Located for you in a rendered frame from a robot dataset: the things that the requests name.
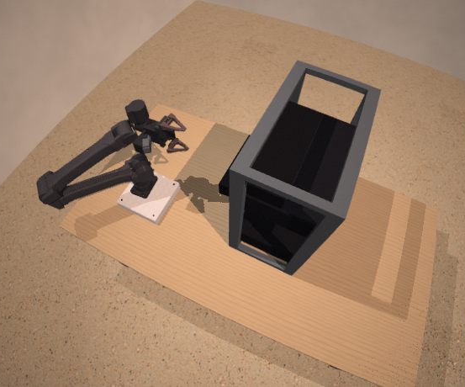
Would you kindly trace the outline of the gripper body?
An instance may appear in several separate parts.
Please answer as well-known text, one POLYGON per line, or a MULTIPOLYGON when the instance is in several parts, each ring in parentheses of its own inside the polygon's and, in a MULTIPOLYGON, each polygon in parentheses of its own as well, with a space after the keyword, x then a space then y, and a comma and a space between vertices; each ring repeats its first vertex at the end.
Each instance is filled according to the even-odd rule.
MULTIPOLYGON (((158 137, 158 140, 159 140, 159 144, 160 144, 160 147, 165 147, 166 146, 166 142, 168 140, 172 140, 169 145, 174 141, 174 139, 176 138, 175 136, 175 131, 174 130, 162 130, 161 129, 161 123, 166 119, 167 116, 164 116, 161 121, 156 121, 156 120, 153 120, 151 122, 154 122, 154 123, 157 123, 156 125, 156 133, 157 133, 157 137, 158 137), (159 123, 158 123, 159 122, 159 123), (160 127, 160 128, 159 128, 160 127)), ((168 145, 168 147, 169 147, 168 145)))

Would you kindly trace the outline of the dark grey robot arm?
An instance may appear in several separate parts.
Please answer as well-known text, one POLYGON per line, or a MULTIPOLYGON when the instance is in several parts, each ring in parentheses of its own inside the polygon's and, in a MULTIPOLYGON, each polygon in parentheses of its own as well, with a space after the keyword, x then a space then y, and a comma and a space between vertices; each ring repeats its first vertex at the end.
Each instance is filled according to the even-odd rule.
POLYGON ((155 129, 157 123, 151 122, 145 102, 141 99, 136 99, 125 106, 125 111, 128 115, 127 120, 120 121, 111 127, 111 130, 99 141, 56 172, 48 171, 39 178, 36 184, 39 200, 43 204, 63 209, 64 205, 75 199, 127 182, 134 184, 130 190, 132 194, 147 199, 158 180, 151 167, 151 161, 148 161, 145 155, 151 153, 151 142, 159 144, 155 129), (141 132, 139 136, 136 130, 141 132), (124 161, 125 165, 67 186, 106 156, 131 143, 139 154, 124 161))

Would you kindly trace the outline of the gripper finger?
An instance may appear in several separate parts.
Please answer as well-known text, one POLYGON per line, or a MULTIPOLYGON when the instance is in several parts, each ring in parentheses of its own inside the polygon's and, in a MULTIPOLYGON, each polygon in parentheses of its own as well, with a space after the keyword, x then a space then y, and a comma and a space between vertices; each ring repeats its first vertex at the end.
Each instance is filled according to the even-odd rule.
POLYGON ((174 114, 170 113, 166 117, 166 119, 161 123, 161 129, 162 130, 185 131, 187 128, 176 118, 174 114), (172 123, 172 121, 177 123, 181 128, 171 126, 170 124, 172 123))
POLYGON ((188 151, 189 147, 182 143, 178 138, 175 138, 174 141, 166 149, 167 153, 173 153, 178 151, 188 151), (180 145, 184 148, 174 148, 175 145, 180 145))

